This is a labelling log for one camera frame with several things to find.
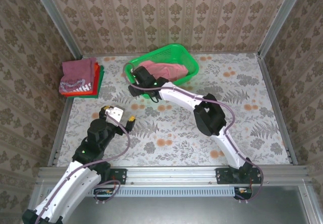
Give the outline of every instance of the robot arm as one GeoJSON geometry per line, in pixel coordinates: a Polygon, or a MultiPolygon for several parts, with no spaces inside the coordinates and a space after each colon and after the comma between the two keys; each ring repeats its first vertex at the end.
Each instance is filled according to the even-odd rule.
{"type": "MultiPolygon", "coordinates": [[[[24,212],[22,217],[24,224],[35,224],[43,210],[38,224],[62,224],[63,221],[66,223],[74,209],[96,185],[112,179],[111,165],[106,161],[79,168],[84,164],[101,160],[104,150],[115,134],[123,134],[122,129],[106,117],[109,115],[120,122],[122,114],[123,110],[118,107],[105,106],[101,109],[99,119],[91,122],[87,137],[76,149],[66,172],[54,189],[34,210],[24,212]]],[[[130,132],[134,124],[135,118],[131,117],[126,124],[126,131],[130,132]]]]}
{"type": "Polygon", "coordinates": [[[206,136],[214,138],[214,141],[219,145],[221,151],[226,156],[229,167],[231,167],[234,178],[241,179],[252,168],[252,165],[241,158],[246,156],[239,151],[239,147],[232,139],[229,132],[227,136],[232,144],[228,141],[224,134],[226,125],[225,114],[221,107],[215,103],[209,103],[198,98],[204,98],[216,101],[216,98],[208,94],[206,96],[193,94],[186,90],[180,89],[167,79],[158,78],[157,80],[144,67],[138,67],[132,72],[136,83],[133,85],[142,88],[157,88],[166,87],[167,89],[143,91],[134,88],[130,85],[128,88],[133,96],[148,94],[151,98],[164,99],[176,103],[189,111],[192,111],[195,116],[198,129],[206,136]]]}

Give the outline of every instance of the plastic laundry basket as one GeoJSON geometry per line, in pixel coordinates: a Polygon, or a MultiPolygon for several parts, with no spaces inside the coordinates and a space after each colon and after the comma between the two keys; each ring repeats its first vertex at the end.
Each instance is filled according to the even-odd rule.
{"type": "MultiPolygon", "coordinates": [[[[177,86],[189,81],[194,75],[198,73],[199,66],[195,59],[190,55],[190,53],[180,44],[170,44],[164,46],[160,49],[147,53],[143,56],[140,56],[136,59],[129,61],[135,67],[137,67],[141,62],[151,60],[155,63],[166,63],[166,64],[181,64],[184,65],[188,74],[179,80],[174,81],[173,83],[177,86]]],[[[131,83],[135,82],[131,74],[131,65],[128,65],[125,68],[126,75],[131,83]]]]}

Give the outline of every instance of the stack of folded towels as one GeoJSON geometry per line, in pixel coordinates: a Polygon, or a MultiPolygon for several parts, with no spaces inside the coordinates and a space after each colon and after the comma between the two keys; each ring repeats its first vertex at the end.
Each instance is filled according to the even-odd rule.
{"type": "Polygon", "coordinates": [[[98,98],[104,68],[96,58],[63,62],[60,93],[66,97],[98,98]]]}

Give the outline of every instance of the cable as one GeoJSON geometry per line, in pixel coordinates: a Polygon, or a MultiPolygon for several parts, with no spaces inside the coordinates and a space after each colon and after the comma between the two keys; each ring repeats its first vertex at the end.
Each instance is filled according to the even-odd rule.
{"type": "Polygon", "coordinates": [[[227,138],[227,140],[229,141],[229,143],[231,144],[231,146],[233,147],[233,149],[236,151],[236,153],[238,154],[238,156],[239,156],[240,158],[242,158],[242,160],[244,160],[245,162],[247,162],[247,163],[251,164],[252,166],[256,167],[257,169],[259,169],[260,174],[261,174],[261,182],[260,182],[259,189],[258,189],[257,193],[256,193],[253,197],[251,197],[249,200],[245,200],[245,202],[250,201],[250,200],[253,200],[255,197],[257,197],[257,196],[258,196],[258,194],[260,193],[261,189],[262,189],[262,186],[263,186],[263,172],[262,172],[261,168],[260,168],[258,165],[256,165],[256,164],[252,163],[251,161],[247,160],[245,157],[243,157],[243,156],[241,155],[241,153],[238,151],[238,149],[236,148],[235,144],[231,141],[230,137],[229,137],[229,136],[228,136],[228,134],[227,134],[228,129],[229,129],[230,127],[232,127],[232,126],[233,126],[233,124],[234,124],[234,122],[235,122],[235,120],[236,120],[236,116],[234,115],[233,110],[232,110],[228,105],[226,105],[226,104],[224,104],[224,103],[222,103],[222,102],[218,102],[218,101],[211,100],[211,99],[204,99],[204,98],[201,98],[201,97],[193,97],[193,96],[192,96],[192,95],[190,95],[189,93],[186,93],[185,91],[182,91],[182,90],[180,90],[180,89],[178,89],[178,88],[173,88],[173,87],[142,88],[142,87],[138,87],[138,86],[136,86],[136,85],[133,85],[133,84],[129,81],[129,79],[127,78],[127,76],[126,76],[126,70],[125,70],[125,69],[126,69],[126,67],[127,67],[128,65],[131,65],[132,69],[134,69],[134,68],[135,68],[135,67],[134,67],[134,65],[133,65],[132,63],[126,63],[126,64],[123,66],[124,78],[125,78],[126,82],[127,82],[128,84],[130,84],[132,87],[134,87],[135,89],[140,89],[140,90],[144,90],[144,91],[150,91],[150,90],[161,90],[161,89],[169,89],[169,90],[173,90],[173,91],[177,91],[177,92],[179,92],[179,93],[182,93],[182,94],[184,94],[184,95],[186,95],[186,96],[188,96],[188,97],[190,97],[190,98],[192,98],[192,99],[195,99],[195,100],[201,100],[201,101],[205,101],[205,102],[209,102],[209,103],[218,104],[218,105],[223,106],[224,108],[226,108],[226,109],[231,113],[231,115],[232,115],[232,121],[231,121],[231,122],[228,124],[228,126],[224,129],[224,135],[225,135],[225,137],[227,138]]]}
{"type": "MultiPolygon", "coordinates": [[[[120,187],[121,187],[121,183],[120,183],[120,181],[119,180],[109,180],[109,181],[106,181],[106,182],[104,182],[104,183],[102,183],[102,184],[99,184],[99,185],[97,185],[97,186],[95,186],[96,188],[98,188],[98,187],[100,187],[100,186],[102,186],[102,185],[106,185],[106,184],[109,184],[109,183],[112,183],[112,182],[117,182],[117,184],[118,184],[118,188],[117,188],[117,190],[107,199],[107,200],[104,200],[104,201],[101,201],[103,204],[105,203],[105,202],[108,202],[108,201],[110,201],[117,193],[118,193],[118,191],[119,191],[119,189],[120,189],[120,187]]],[[[100,200],[98,200],[97,199],[97,194],[99,193],[100,191],[97,191],[96,193],[95,193],[95,196],[94,196],[94,199],[96,200],[96,203],[98,203],[100,200]]]]}
{"type": "Polygon", "coordinates": [[[116,155],[116,156],[113,156],[113,157],[108,157],[108,158],[105,158],[105,159],[101,159],[101,160],[97,160],[97,161],[94,161],[94,162],[90,162],[90,163],[87,163],[87,164],[84,164],[78,168],[76,168],[75,170],[73,170],[63,181],[62,183],[58,186],[58,188],[55,190],[55,192],[53,193],[53,195],[50,197],[50,199],[48,200],[47,204],[43,207],[43,209],[41,210],[40,214],[38,215],[38,218],[36,219],[35,221],[35,224],[38,224],[39,223],[39,220],[41,218],[41,216],[44,214],[44,212],[46,211],[46,209],[49,207],[50,203],[52,202],[52,200],[55,198],[55,196],[57,195],[57,193],[59,192],[59,190],[63,187],[63,185],[70,179],[70,177],[75,174],[78,170],[80,169],[83,169],[85,167],[89,167],[91,165],[94,165],[94,164],[98,164],[98,163],[102,163],[102,162],[107,162],[107,161],[110,161],[112,159],[116,159],[120,156],[122,156],[123,154],[125,154],[128,149],[130,148],[130,136],[129,136],[129,133],[126,131],[126,129],[118,122],[116,121],[115,119],[113,119],[112,117],[110,117],[109,115],[107,115],[106,117],[108,117],[110,120],[112,120],[114,123],[116,123],[120,128],[121,130],[126,134],[127,138],[128,138],[128,144],[127,144],[127,147],[126,149],[116,155]]]}

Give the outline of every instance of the floral patterned surface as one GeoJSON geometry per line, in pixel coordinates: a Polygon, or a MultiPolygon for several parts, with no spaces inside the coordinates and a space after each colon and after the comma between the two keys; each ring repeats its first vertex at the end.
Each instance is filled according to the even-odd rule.
{"type": "MultiPolygon", "coordinates": [[[[241,151],[254,163],[287,164],[271,102],[255,54],[194,55],[200,71],[181,87],[227,103],[236,114],[230,130],[241,151]]],[[[122,67],[133,57],[102,57],[105,75],[99,99],[74,99],[58,166],[67,166],[75,149],[86,137],[90,122],[104,105],[125,108],[122,123],[137,118],[131,133],[131,147],[110,163],[113,166],[219,165],[227,164],[218,145],[199,132],[194,115],[167,102],[153,103],[130,95],[122,67]]],[[[227,121],[231,120],[226,113],[227,121]]],[[[126,147],[126,136],[116,136],[105,151],[114,156],[126,147]]]]}

